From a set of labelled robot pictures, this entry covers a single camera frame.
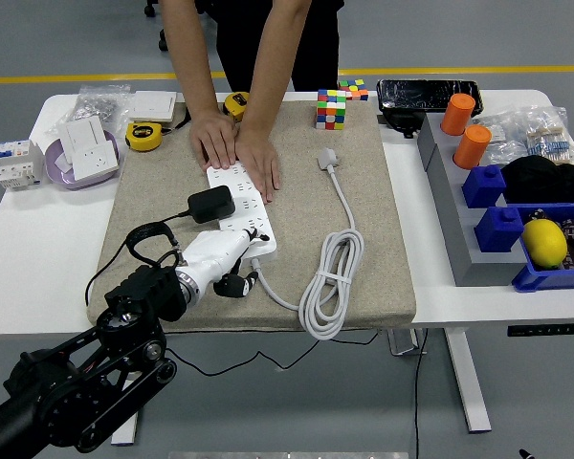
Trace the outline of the person's left hand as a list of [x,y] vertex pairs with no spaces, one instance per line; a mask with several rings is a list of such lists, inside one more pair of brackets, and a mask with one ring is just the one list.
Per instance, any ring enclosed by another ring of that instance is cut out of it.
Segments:
[[275,192],[281,187],[281,177],[278,154],[270,134],[242,124],[235,139],[235,153],[260,193],[263,203],[271,203]]

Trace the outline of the person's right hand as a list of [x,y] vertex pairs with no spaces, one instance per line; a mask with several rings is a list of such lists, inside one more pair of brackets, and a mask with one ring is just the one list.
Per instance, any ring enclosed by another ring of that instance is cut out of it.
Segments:
[[190,143],[204,171],[209,167],[227,169],[235,163],[235,136],[235,123],[217,109],[192,116]]

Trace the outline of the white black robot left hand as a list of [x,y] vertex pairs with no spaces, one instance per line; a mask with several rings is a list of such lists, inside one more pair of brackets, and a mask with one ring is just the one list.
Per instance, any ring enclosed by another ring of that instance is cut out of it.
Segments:
[[266,242],[270,237],[256,228],[200,232],[181,251],[175,268],[183,293],[189,293],[189,304],[197,304],[209,284],[229,273],[256,239]]

